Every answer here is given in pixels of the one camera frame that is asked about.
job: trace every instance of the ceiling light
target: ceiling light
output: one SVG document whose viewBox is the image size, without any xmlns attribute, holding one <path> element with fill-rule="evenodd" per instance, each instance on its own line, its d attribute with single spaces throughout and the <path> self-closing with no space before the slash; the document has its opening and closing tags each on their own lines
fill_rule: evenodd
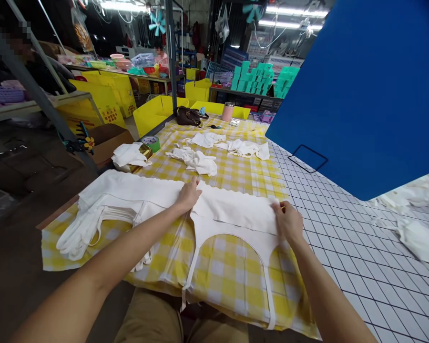
<svg viewBox="0 0 429 343">
<path fill-rule="evenodd" d="M 298 29 L 300 27 L 300 24 L 298 23 L 285 23 L 282 21 L 277 21 L 276 23 L 273 20 L 260 20 L 259 25 L 262 26 L 276 26 L 276 27 L 282 27 L 282 28 L 288 28 L 288 29 Z M 309 26 L 314 31 L 319 31 L 323 28 L 322 25 L 310 25 Z"/>
<path fill-rule="evenodd" d="M 266 13 L 278 13 L 283 15 L 295 15 L 295 16 L 304 16 L 304 17 L 316 17 L 324 18 L 328 15 L 328 11 L 313 11 L 309 12 L 307 10 L 299 10 L 293 8 L 284 8 L 276 6 L 267 6 Z"/>
<path fill-rule="evenodd" d="M 146 6 L 138 6 L 131 2 L 105 1 L 100 3 L 104 10 L 123 10 L 128 12 L 145 12 Z"/>
</svg>

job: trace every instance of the brown handbag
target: brown handbag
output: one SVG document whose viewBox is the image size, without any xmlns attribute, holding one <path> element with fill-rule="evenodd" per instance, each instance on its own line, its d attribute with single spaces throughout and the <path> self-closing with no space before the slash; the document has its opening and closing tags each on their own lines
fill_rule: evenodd
<svg viewBox="0 0 429 343">
<path fill-rule="evenodd" d="M 184 106 L 178 107 L 176 114 L 176 122 L 178 125 L 193 125 L 199 127 L 201 124 L 200 119 L 208 119 L 208 114 L 200 115 L 196 109 L 190 109 Z"/>
</svg>

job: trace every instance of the table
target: table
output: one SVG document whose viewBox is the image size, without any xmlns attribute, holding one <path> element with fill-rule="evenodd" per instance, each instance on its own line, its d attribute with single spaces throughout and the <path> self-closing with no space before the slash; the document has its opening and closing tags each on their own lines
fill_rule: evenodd
<svg viewBox="0 0 429 343">
<path fill-rule="evenodd" d="M 250 96 L 252 98 L 260 98 L 261 101 L 259 102 L 259 107 L 261 107 L 262 104 L 262 100 L 271 100 L 271 101 L 275 101 L 275 100 L 279 100 L 282 101 L 283 99 L 280 98 L 275 98 L 275 97 L 270 97 L 267 95 L 260 95 L 260 94 L 254 94 L 254 93 L 246 93 L 246 92 L 242 92 L 242 91 L 233 91 L 231 90 L 229 87 L 210 87 L 210 92 L 208 94 L 208 99 L 211 99 L 211 92 L 212 91 L 218 91 L 218 92 L 222 92 L 222 93 L 228 93 L 228 94 L 235 94 L 235 95 L 240 95 L 240 96 Z"/>
<path fill-rule="evenodd" d="M 62 105 L 68 105 L 70 103 L 82 101 L 88 99 L 91 102 L 92 107 L 100 118 L 101 123 L 104 123 L 103 117 L 100 115 L 97 105 L 95 105 L 92 95 L 88 92 L 74 91 L 69 94 L 63 94 L 58 96 L 50 96 L 50 101 L 54 107 Z M 13 117 L 19 117 L 29 113 L 35 113 L 41 111 L 41 108 L 37 105 L 34 100 L 18 102 L 12 105 L 0 106 L 0 121 L 7 120 Z"/>
<path fill-rule="evenodd" d="M 217 124 L 216 118 L 209 120 L 207 124 Z M 218 123 L 223 129 L 213 132 L 223 133 L 226 125 Z M 230 129 L 226 132 L 228 136 L 262 141 L 266 126 L 248 123 L 238 132 L 227 129 Z M 193 127 L 168 124 L 159 133 L 162 148 L 152 157 L 153 165 L 140 170 L 139 175 L 187 181 L 192 174 L 185 171 L 185 165 L 167 159 L 164 153 L 173 147 L 173 142 L 191 137 L 193 130 Z M 271 143 L 273 160 L 266 163 L 252 158 L 226 159 L 215 149 L 197 148 L 207 155 L 215 155 L 217 163 L 218 159 L 221 161 L 219 175 L 202 177 L 208 184 L 288 199 L 302 213 L 304 238 L 379 342 L 429 342 L 429 269 L 400 243 L 393 230 L 395 220 L 402 217 L 429 226 L 429 207 L 412 208 L 407 216 L 402 216 L 382 205 L 359 201 L 322 174 L 309 174 L 294 165 L 287 158 L 290 154 L 274 143 Z M 241 178 L 248 178 L 250 182 L 241 181 Z M 57 218 L 49 226 L 45 225 L 42 232 L 45 270 L 62 270 L 63 264 L 53 249 L 58 235 L 74 219 L 76 212 L 77 206 L 72 203 L 67 210 L 56 214 Z M 375 218 L 381 221 L 373 224 Z M 121 222 L 104 222 L 102 232 L 108 237 L 102 244 L 127 228 Z M 138 272 L 136 278 L 128 275 L 126 280 L 181 296 L 194 252 L 193 239 L 191 227 L 177 222 L 155 246 L 157 254 L 152 264 Z M 262 273 L 257 271 L 259 261 L 250 247 L 235 237 L 216 236 L 205 242 L 199 259 L 188 292 L 192 300 L 204 300 L 245 322 L 263 326 L 267 323 L 266 295 L 260 286 Z M 309 337 L 318 337 L 292 252 L 275 251 L 270 265 L 276 329 L 292 328 Z M 288 294 L 296 291 L 301 294 L 298 304 L 288 301 Z"/>
<path fill-rule="evenodd" d="M 141 79 L 141 80 L 147 80 L 150 82 L 151 87 L 150 87 L 150 92 L 151 94 L 154 94 L 154 82 L 161 82 L 164 84 L 165 87 L 165 95 L 168 95 L 168 83 L 171 82 L 171 79 L 162 79 L 162 78 L 157 78 L 157 77 L 152 77 L 152 76 L 145 76 L 145 75 L 135 75 L 135 74 L 130 74 L 126 71 L 121 71 L 118 69 L 98 69 L 98 68 L 92 68 L 92 67 L 84 67 L 84 66 L 78 66 L 78 65 L 73 65 L 73 64 L 64 64 L 64 66 L 68 69 L 71 70 L 78 70 L 78 71 L 108 71 L 108 72 L 113 72 L 113 73 L 117 73 L 117 74 L 121 74 L 121 75 L 127 75 L 129 77 L 133 77 L 136 79 Z M 184 75 L 177 75 L 176 76 L 176 81 L 181 80 L 184 77 Z"/>
</svg>

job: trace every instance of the hand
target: hand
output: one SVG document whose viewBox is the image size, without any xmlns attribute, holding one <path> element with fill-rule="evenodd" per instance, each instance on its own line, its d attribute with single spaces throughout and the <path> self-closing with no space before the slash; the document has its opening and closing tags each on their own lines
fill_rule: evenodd
<svg viewBox="0 0 429 343">
<path fill-rule="evenodd" d="M 286 238 L 291 245 L 303 240 L 304 220 L 302 215 L 288 201 L 273 203 L 272 208 L 276 214 L 278 233 Z"/>
<path fill-rule="evenodd" d="M 199 181 L 197 180 L 197 177 L 193 176 L 192 180 L 185 183 L 181 189 L 178 199 L 176 199 L 175 206 L 183 213 L 193 208 L 197 200 L 199 200 L 202 191 L 196 189 L 198 184 Z"/>
</svg>

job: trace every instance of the green tape roll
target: green tape roll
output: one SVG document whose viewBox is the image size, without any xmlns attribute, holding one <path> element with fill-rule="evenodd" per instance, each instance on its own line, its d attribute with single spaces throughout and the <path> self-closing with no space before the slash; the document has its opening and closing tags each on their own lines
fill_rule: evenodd
<svg viewBox="0 0 429 343">
<path fill-rule="evenodd" d="M 157 138 L 156 136 L 143 137 L 142 143 L 149 146 L 151 148 L 151 150 L 153 151 L 153 153 L 158 152 L 159 149 L 161 148 L 161 145 L 159 143 L 159 138 Z"/>
</svg>

